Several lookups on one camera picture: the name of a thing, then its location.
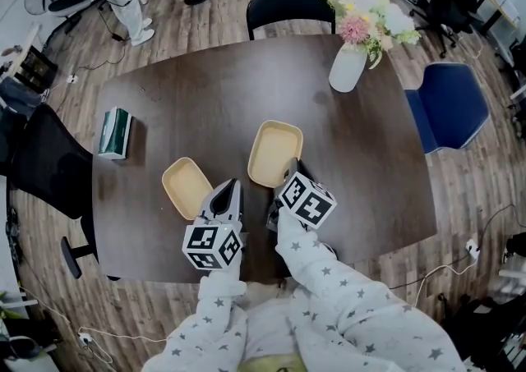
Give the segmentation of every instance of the beige plastic tray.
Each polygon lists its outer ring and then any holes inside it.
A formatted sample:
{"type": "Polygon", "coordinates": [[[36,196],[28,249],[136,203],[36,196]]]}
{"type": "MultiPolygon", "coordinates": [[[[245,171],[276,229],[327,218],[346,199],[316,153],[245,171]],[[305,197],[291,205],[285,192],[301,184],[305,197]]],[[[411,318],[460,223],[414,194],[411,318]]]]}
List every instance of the beige plastic tray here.
{"type": "Polygon", "coordinates": [[[257,132],[248,159],[248,176],[257,184],[275,188],[283,184],[291,158],[301,158],[303,133],[296,126],[265,121],[257,132]]]}
{"type": "Polygon", "coordinates": [[[213,190],[205,174],[190,158],[180,158],[166,169],[163,186],[173,205],[186,220],[197,217],[201,203],[213,190]]]}

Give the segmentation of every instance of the person's arm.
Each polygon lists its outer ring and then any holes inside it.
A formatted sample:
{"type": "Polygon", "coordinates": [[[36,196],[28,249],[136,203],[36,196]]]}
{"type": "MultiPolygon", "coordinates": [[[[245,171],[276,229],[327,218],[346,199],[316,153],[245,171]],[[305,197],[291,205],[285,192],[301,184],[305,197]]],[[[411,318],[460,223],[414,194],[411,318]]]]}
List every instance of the person's arm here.
{"type": "Polygon", "coordinates": [[[339,333],[363,354],[395,361],[405,370],[465,370],[444,329],[384,283],[340,263],[315,232],[305,232],[283,208],[278,230],[276,250],[293,278],[322,301],[329,321],[323,331],[339,333]]]}
{"type": "Polygon", "coordinates": [[[175,371],[218,354],[231,357],[234,364],[241,360],[246,315],[233,305],[234,298],[247,289],[239,281],[241,257],[239,251],[228,270],[213,271],[201,279],[196,313],[170,333],[163,352],[146,362],[143,372],[175,371]]]}

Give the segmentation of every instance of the green and white tissue box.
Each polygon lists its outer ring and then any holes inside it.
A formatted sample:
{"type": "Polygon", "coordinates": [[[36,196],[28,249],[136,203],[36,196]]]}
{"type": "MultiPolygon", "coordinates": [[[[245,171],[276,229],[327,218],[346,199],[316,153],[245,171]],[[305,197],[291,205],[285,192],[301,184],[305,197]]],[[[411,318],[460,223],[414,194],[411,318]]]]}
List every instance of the green and white tissue box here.
{"type": "Polygon", "coordinates": [[[124,109],[114,107],[104,114],[104,124],[100,135],[99,156],[110,159],[126,158],[128,136],[132,115],[124,109]]]}

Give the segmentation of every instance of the white pajamas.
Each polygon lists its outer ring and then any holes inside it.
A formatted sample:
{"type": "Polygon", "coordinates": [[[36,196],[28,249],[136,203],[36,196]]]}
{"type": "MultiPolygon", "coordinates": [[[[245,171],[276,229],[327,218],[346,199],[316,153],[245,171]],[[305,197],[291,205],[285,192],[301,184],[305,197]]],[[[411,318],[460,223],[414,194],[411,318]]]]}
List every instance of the white pajamas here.
{"type": "Polygon", "coordinates": [[[284,209],[276,250],[300,284],[290,298],[247,313],[237,307],[246,290],[239,255],[229,270],[201,279],[197,312],[143,371],[235,372],[250,359],[297,354],[314,372],[465,372],[437,323],[340,263],[284,209]]]}

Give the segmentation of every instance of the white vase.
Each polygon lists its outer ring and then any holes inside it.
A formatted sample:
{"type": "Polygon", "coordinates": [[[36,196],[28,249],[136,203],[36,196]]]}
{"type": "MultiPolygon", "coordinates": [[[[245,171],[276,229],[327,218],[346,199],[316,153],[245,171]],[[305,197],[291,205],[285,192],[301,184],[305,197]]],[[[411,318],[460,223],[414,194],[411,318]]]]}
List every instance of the white vase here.
{"type": "Polygon", "coordinates": [[[365,68],[367,53],[344,45],[330,69],[329,83],[341,93],[350,92],[358,83],[365,68]]]}

